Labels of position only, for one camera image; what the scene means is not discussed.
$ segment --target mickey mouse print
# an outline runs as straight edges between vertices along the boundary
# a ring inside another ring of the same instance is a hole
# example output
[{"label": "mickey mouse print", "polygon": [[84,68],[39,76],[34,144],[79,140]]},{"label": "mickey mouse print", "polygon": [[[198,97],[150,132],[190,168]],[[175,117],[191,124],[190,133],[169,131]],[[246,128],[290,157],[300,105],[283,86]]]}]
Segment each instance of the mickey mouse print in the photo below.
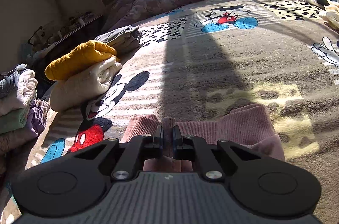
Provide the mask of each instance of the mickey mouse print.
[{"label": "mickey mouse print", "polygon": [[[309,48],[318,55],[318,59],[322,61],[323,65],[339,67],[339,50],[334,49],[328,37],[323,37],[322,43],[314,43]],[[339,75],[339,68],[329,69],[328,72],[330,75]],[[339,85],[339,79],[335,79],[333,82],[335,85]]]},{"label": "mickey mouse print", "polygon": [[253,29],[269,23],[278,21],[255,5],[214,5],[213,8],[192,16],[186,37],[232,29]]},{"label": "mickey mouse print", "polygon": [[82,106],[81,111],[84,120],[90,121],[94,118],[106,115],[113,109],[127,91],[131,92],[137,90],[145,84],[149,77],[150,73],[148,71],[143,71],[126,83],[119,82],[121,75],[117,75],[114,78],[110,89],[105,94]]}]

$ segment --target bed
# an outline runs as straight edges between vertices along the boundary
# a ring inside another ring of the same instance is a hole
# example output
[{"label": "bed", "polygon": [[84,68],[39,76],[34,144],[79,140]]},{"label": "bed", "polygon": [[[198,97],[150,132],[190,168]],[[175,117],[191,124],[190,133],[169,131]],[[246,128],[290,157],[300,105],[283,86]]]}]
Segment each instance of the bed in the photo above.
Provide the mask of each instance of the bed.
[{"label": "bed", "polygon": [[[50,111],[35,146],[17,161],[13,156],[1,223],[20,215],[11,179],[24,168],[81,145],[121,139],[133,116],[217,120],[250,103],[266,105],[287,161],[320,180],[315,215],[335,223],[339,56],[337,33],[318,12],[302,0],[205,0],[138,22],[141,47],[122,59],[108,92],[78,108]],[[103,133],[83,136],[80,125],[93,119],[105,123]]]}]

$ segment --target gray folded shirt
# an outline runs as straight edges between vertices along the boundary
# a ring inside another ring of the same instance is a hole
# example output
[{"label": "gray folded shirt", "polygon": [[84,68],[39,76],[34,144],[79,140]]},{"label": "gray folded shirt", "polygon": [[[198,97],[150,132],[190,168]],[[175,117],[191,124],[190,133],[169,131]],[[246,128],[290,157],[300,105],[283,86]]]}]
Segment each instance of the gray folded shirt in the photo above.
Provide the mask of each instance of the gray folded shirt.
[{"label": "gray folded shirt", "polygon": [[138,29],[139,27],[129,25],[97,36],[95,40],[113,47],[118,52],[119,56],[140,46],[142,32],[138,31]]},{"label": "gray folded shirt", "polygon": [[27,64],[20,64],[0,81],[0,99],[18,89],[19,76],[27,70]]}]

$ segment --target white duvet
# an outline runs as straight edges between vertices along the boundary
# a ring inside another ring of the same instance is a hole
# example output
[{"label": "white duvet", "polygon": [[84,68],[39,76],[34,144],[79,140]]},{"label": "white duvet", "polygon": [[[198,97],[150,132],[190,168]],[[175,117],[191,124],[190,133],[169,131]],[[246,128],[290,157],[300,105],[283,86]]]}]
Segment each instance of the white duvet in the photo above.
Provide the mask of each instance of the white duvet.
[{"label": "white duvet", "polygon": [[33,70],[27,70],[19,76],[18,90],[0,99],[0,116],[29,105],[35,95],[35,88],[38,84],[34,76],[35,72]]},{"label": "white duvet", "polygon": [[50,107],[57,112],[64,111],[105,93],[121,67],[121,63],[111,57],[66,81],[57,81],[50,94]]}]

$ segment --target mickey mouse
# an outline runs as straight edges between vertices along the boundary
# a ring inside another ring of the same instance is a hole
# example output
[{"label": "mickey mouse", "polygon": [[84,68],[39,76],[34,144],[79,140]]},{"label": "mickey mouse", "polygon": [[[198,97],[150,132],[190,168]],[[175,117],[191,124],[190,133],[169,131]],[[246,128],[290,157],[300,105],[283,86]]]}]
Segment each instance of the mickey mouse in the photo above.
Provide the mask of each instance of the mickey mouse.
[{"label": "mickey mouse", "polygon": [[112,122],[105,118],[95,118],[91,121],[84,120],[75,135],[74,144],[68,152],[75,152],[102,141],[105,131],[111,127]]},{"label": "mickey mouse", "polygon": [[229,28],[228,24],[232,24],[240,29],[251,29],[258,26],[258,21],[254,17],[244,17],[238,19],[240,15],[249,14],[251,11],[241,10],[243,5],[236,5],[230,7],[213,8],[208,17],[202,22],[195,23],[195,27],[201,27],[204,33],[217,32]]},{"label": "mickey mouse", "polygon": [[137,90],[145,84],[149,77],[150,73],[144,71],[134,76],[129,83],[118,83],[121,75],[117,75],[111,84],[111,88],[105,94],[89,101],[81,108],[84,120],[90,121],[106,115],[120,101],[126,91]]}]

